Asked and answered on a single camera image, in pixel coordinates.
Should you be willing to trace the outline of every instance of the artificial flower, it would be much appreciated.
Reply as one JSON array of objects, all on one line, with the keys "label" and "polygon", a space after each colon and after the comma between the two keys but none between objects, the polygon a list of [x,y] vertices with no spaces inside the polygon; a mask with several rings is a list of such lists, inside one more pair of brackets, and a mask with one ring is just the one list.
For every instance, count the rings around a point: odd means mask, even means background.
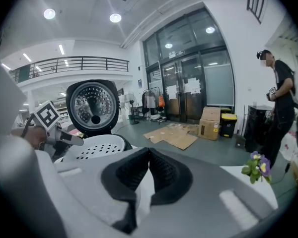
[{"label": "artificial flower", "polygon": [[261,155],[257,151],[254,151],[250,154],[250,158],[252,160],[259,160],[261,158]]},{"label": "artificial flower", "polygon": [[265,158],[265,155],[261,156],[259,171],[264,177],[268,177],[270,175],[270,161]]}]

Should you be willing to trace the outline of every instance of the standing fan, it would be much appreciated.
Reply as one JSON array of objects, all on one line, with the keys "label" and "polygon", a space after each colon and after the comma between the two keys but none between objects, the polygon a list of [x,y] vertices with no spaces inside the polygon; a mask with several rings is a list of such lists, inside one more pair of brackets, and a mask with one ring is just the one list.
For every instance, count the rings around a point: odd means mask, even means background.
[{"label": "standing fan", "polygon": [[133,117],[133,120],[130,121],[130,124],[138,124],[139,122],[135,119],[135,113],[134,113],[134,104],[137,103],[137,100],[133,94],[126,94],[124,99],[125,108],[129,111],[131,111],[131,115]]}]

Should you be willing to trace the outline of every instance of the cardboard sheet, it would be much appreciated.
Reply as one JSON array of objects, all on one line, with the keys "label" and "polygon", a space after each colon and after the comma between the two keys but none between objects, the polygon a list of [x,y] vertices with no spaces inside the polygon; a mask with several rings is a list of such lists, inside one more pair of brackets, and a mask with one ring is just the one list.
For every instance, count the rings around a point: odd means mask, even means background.
[{"label": "cardboard sheet", "polygon": [[169,144],[174,145],[175,147],[180,148],[181,150],[187,149],[190,145],[193,144],[198,138],[189,134],[184,136],[177,137],[173,139]]},{"label": "cardboard sheet", "polygon": [[191,132],[191,129],[196,131],[197,127],[195,125],[183,126],[181,124],[171,123],[166,127],[146,133],[144,136],[150,139],[153,144],[164,140],[175,147],[185,150],[197,140],[197,137],[188,134],[188,132]]}]

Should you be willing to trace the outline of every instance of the trash can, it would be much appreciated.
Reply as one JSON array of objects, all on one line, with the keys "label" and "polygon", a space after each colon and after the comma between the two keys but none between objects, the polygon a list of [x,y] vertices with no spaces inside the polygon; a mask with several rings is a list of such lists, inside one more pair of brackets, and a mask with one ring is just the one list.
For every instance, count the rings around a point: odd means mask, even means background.
[{"label": "trash can", "polygon": [[235,124],[237,122],[237,116],[234,114],[222,114],[222,127],[220,136],[222,137],[233,137]]}]

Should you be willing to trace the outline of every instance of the glass window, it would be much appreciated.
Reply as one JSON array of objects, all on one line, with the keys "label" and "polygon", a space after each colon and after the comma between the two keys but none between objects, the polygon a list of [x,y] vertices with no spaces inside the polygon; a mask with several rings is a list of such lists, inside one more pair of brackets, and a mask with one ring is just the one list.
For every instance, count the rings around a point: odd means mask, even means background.
[{"label": "glass window", "polygon": [[234,85],[231,65],[226,51],[202,55],[207,105],[233,106]]},{"label": "glass window", "polygon": [[155,35],[153,35],[146,41],[146,46],[147,46],[148,63],[149,63],[148,65],[152,65],[159,60],[158,44],[157,44]]},{"label": "glass window", "polygon": [[198,44],[206,44],[222,40],[215,22],[207,11],[201,11],[188,17]]},{"label": "glass window", "polygon": [[192,31],[185,18],[164,28],[158,33],[162,58],[195,46]]},{"label": "glass window", "polygon": [[149,82],[161,80],[160,70],[157,69],[149,74]]}]

